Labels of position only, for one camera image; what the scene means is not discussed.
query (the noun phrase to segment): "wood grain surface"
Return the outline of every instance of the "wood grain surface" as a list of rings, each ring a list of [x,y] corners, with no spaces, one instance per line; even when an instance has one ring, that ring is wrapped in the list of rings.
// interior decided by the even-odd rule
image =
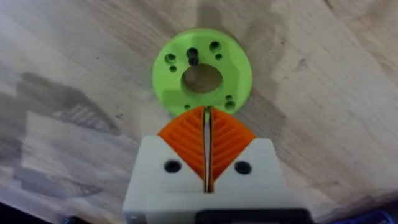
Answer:
[[[122,222],[140,139],[172,119],[154,59],[209,27],[248,54],[254,86],[236,117],[273,141],[314,218],[382,202],[398,188],[397,12],[395,0],[0,0],[0,198]]]

